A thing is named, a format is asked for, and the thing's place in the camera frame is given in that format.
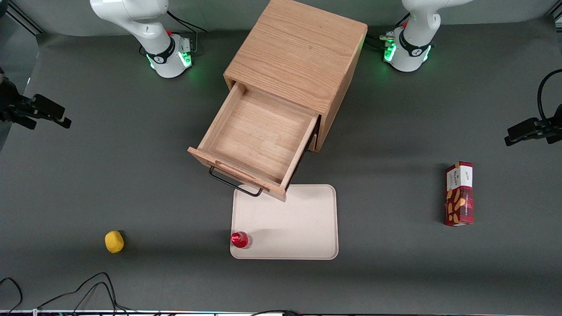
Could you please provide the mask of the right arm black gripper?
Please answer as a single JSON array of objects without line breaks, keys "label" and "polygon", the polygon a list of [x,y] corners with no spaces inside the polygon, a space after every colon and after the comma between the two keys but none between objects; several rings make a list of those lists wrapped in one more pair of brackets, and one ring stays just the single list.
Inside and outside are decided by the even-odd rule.
[{"label": "right arm black gripper", "polygon": [[54,123],[69,129],[72,120],[65,118],[65,108],[41,94],[35,94],[32,98],[22,96],[15,84],[10,81],[2,81],[0,84],[0,113],[1,120],[24,126],[30,130],[36,128],[37,122],[30,116],[34,111],[53,118]]}]

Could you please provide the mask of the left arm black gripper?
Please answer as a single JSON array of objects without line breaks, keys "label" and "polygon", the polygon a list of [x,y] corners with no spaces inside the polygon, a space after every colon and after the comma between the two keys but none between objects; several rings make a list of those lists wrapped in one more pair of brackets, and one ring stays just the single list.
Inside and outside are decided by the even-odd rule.
[{"label": "left arm black gripper", "polygon": [[555,144],[562,140],[562,105],[556,108],[554,116],[550,118],[546,118],[542,105],[538,106],[538,112],[540,120],[528,118],[508,128],[508,135],[504,138],[506,146],[531,139],[546,139],[548,144]]}]

